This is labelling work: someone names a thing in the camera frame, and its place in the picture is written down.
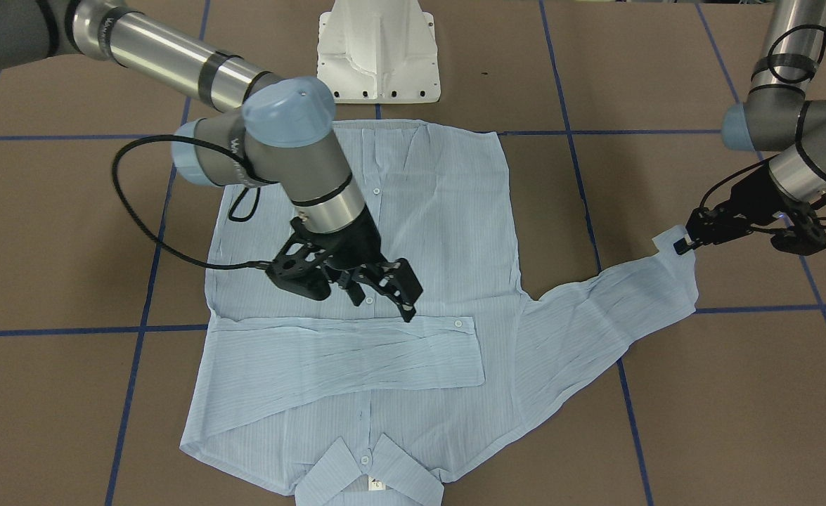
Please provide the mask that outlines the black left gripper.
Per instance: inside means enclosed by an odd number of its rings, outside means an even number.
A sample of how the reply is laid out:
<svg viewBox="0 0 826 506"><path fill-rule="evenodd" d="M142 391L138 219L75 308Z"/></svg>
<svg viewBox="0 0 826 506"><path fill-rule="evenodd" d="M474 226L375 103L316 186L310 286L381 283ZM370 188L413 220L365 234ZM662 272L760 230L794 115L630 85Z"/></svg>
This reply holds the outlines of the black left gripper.
<svg viewBox="0 0 826 506"><path fill-rule="evenodd" d="M730 189L730 197L709 207L708 199L726 183L743 176ZM756 163L715 183L689 215L682 239L673 243L677 255L686 255L708 243L725 243L741 239L751 233L772 235L773 240L794 240L797 233L792 226L766 228L788 210L786 196L770 175L769 163Z"/></svg>

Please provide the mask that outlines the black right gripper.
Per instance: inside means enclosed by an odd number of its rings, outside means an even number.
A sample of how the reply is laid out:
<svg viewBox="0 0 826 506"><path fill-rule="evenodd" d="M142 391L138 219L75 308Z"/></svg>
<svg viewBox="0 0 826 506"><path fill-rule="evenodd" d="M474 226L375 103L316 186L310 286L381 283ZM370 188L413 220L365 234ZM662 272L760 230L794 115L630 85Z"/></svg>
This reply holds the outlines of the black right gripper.
<svg viewBox="0 0 826 506"><path fill-rule="evenodd" d="M339 278L339 286L354 306L378 293L396 305L405 323L415 317L422 285L408 259L384 261L380 232L370 209L364 208L352 223L334 233L312 233L300 217L294 218L293 228L301 242L322 250L314 259L318 272ZM377 265L376 269L359 268L364 264Z"/></svg>

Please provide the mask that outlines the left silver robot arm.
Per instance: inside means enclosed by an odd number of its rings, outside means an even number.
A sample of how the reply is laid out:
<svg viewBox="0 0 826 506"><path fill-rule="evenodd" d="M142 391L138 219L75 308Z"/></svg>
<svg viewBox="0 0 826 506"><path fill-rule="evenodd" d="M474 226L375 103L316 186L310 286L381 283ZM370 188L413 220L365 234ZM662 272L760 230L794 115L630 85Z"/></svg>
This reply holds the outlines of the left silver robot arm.
<svg viewBox="0 0 826 506"><path fill-rule="evenodd" d="M792 255L826 249L826 100L807 97L825 48L826 1L775 2L747 99L722 124L725 146L770 157L728 176L727 200L701 199L677 254L752 233Z"/></svg>

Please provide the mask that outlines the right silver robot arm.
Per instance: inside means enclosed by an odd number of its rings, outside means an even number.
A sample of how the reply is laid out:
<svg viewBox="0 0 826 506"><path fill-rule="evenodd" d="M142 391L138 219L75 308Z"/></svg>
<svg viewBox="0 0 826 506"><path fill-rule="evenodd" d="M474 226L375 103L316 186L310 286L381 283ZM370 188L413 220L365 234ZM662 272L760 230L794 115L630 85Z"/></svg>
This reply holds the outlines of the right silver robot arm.
<svg viewBox="0 0 826 506"><path fill-rule="evenodd" d="M131 141L112 160L118 199L161 249L207 270L262 270L281 290L314 301L338 285L359 306L370 286L403 321L415 317L422 285L406 259L382 254L376 221L333 129L335 100L325 83L279 77L124 1L0 1L0 70L70 54L114 62L219 112L175 134ZM274 259L208 263L152 233L124 195L118 167L130 150L155 142L172 145L174 166L196 185L279 185L297 215Z"/></svg>

